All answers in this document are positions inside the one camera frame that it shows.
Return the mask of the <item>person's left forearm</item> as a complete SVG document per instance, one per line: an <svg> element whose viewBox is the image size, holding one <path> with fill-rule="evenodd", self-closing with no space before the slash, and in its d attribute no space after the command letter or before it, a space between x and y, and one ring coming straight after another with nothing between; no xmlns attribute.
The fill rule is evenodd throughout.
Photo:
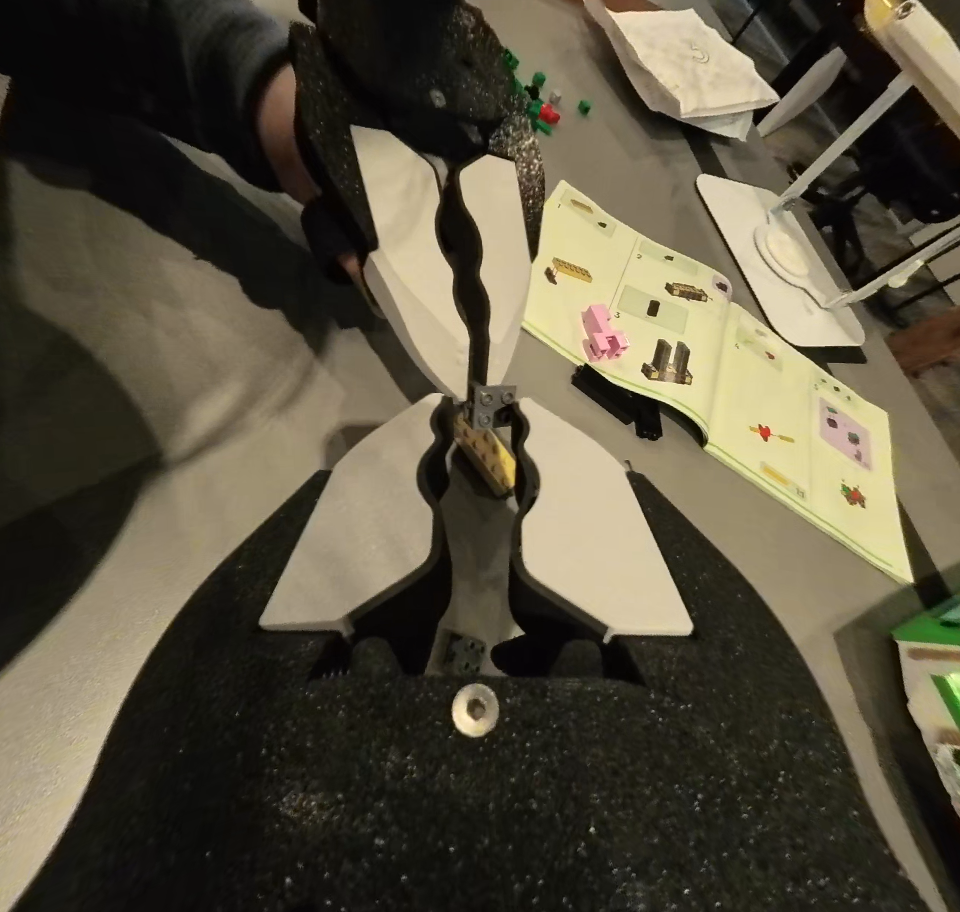
<svg viewBox="0 0 960 912"><path fill-rule="evenodd" d="M251 0L1 0L4 78L149 126L281 186L258 104L289 32Z"/></svg>

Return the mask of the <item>person's left hand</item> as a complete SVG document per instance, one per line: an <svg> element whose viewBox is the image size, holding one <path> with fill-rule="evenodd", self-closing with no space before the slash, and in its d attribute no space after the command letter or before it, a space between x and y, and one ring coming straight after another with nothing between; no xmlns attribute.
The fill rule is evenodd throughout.
<svg viewBox="0 0 960 912"><path fill-rule="evenodd" d="M261 149L282 191L302 206L301 228L320 271L336 281L351 281L366 294L359 255L302 157L297 111L295 72L291 64L285 64L259 100L256 130Z"/></svg>

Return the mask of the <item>green and white toy box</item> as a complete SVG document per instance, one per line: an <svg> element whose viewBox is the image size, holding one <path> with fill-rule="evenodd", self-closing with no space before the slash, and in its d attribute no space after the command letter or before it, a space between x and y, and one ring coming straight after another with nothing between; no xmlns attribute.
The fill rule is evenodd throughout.
<svg viewBox="0 0 960 912"><path fill-rule="evenodd" d="M955 813L959 812L959 599L893 631L906 707Z"/></svg>

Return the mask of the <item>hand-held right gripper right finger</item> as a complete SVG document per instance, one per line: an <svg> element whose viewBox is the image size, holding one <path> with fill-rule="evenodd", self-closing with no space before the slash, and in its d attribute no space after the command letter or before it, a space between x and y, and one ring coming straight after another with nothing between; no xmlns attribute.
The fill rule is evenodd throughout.
<svg viewBox="0 0 960 912"><path fill-rule="evenodd" d="M513 413L510 593L610 642L688 637L693 621L625 466L531 397Z"/></svg>

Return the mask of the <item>pink brick pig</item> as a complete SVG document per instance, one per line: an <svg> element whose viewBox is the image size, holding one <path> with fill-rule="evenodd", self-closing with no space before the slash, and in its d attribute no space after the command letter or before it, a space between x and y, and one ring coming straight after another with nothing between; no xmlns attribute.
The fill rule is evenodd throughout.
<svg viewBox="0 0 960 912"><path fill-rule="evenodd" d="M590 364L616 361L631 347L625 333L614 328L607 306L590 305L582 312L581 318L585 334L583 350Z"/></svg>

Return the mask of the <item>black office chair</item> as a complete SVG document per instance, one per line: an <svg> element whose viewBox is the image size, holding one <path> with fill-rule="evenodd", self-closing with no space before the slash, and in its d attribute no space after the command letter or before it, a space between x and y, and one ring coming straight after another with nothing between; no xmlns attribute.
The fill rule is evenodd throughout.
<svg viewBox="0 0 960 912"><path fill-rule="evenodd" d="M924 224L958 217L958 138L915 89L845 155L854 166L849 177L829 183L822 175L803 194L814 225L829 231L833 256L844 272L857 272L866 259L855 224L855 209L865 197Z"/></svg>

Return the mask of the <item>pile of small bricks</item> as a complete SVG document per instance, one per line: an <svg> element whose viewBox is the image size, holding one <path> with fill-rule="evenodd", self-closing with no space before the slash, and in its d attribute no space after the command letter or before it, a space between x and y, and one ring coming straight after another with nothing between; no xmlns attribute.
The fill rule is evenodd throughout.
<svg viewBox="0 0 960 912"><path fill-rule="evenodd" d="M587 119L593 114L591 98L577 97L577 101L567 107L558 78L547 75L539 67L527 69L514 50L503 48L500 60L508 77L508 102L525 116L534 132L550 135L569 116Z"/></svg>

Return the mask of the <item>white desk lamp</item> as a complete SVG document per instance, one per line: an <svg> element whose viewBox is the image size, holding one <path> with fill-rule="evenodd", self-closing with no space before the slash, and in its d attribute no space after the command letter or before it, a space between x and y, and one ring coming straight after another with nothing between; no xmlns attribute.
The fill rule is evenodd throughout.
<svg viewBox="0 0 960 912"><path fill-rule="evenodd" d="M900 65L881 95L779 196L762 187L700 174L695 186L763 316L798 349L858 349L866 337L851 307L882 288L900 286L930 259L958 245L958 226L869 284L840 291L794 208L827 168L911 89L931 91L958 111L959 52L955 35L920 0L889 8L880 41Z"/></svg>

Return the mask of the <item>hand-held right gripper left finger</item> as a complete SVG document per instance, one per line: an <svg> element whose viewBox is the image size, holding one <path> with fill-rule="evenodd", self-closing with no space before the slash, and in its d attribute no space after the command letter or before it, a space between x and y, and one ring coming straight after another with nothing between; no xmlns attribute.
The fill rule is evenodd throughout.
<svg viewBox="0 0 960 912"><path fill-rule="evenodd" d="M435 392L368 434L330 472L260 615L261 630L360 634L447 549L452 402Z"/></svg>

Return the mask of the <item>white paper bag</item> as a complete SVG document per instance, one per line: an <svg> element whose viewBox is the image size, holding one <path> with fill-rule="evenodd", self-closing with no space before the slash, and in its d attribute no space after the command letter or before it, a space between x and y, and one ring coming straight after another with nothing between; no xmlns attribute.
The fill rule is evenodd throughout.
<svg viewBox="0 0 960 912"><path fill-rule="evenodd" d="M618 12L603 0L582 4L654 113L745 141L754 113L780 100L750 57L691 9Z"/></svg>

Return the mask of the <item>yellow and black brick block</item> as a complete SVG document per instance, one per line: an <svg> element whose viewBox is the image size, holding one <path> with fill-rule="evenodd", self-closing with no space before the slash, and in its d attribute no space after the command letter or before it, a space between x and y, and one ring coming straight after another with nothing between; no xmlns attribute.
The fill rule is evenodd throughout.
<svg viewBox="0 0 960 912"><path fill-rule="evenodd" d="M507 498L517 482L517 461L493 430L476 431L457 408L452 421L453 440L492 495Z"/></svg>

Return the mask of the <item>pale green instruction booklet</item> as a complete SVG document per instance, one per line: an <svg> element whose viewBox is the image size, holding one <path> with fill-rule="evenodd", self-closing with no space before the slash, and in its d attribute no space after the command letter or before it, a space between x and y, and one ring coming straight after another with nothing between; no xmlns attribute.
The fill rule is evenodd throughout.
<svg viewBox="0 0 960 912"><path fill-rule="evenodd" d="M582 312L630 342L590 364ZM561 180L544 204L525 330L649 396L703 449L893 580L912 584L889 417L734 301L720 272L656 243Z"/></svg>

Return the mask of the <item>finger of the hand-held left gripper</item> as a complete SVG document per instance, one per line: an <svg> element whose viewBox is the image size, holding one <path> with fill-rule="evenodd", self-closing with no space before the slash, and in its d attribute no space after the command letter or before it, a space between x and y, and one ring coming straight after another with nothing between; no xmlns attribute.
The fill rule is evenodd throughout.
<svg viewBox="0 0 960 912"><path fill-rule="evenodd" d="M516 164L483 155L458 169L450 192L454 302L466 327L468 377L498 386L513 360L532 256Z"/></svg>
<svg viewBox="0 0 960 912"><path fill-rule="evenodd" d="M465 401L481 376L481 239L462 178L481 158L441 176L388 130L352 126L351 139L374 227L366 286L424 376Z"/></svg>

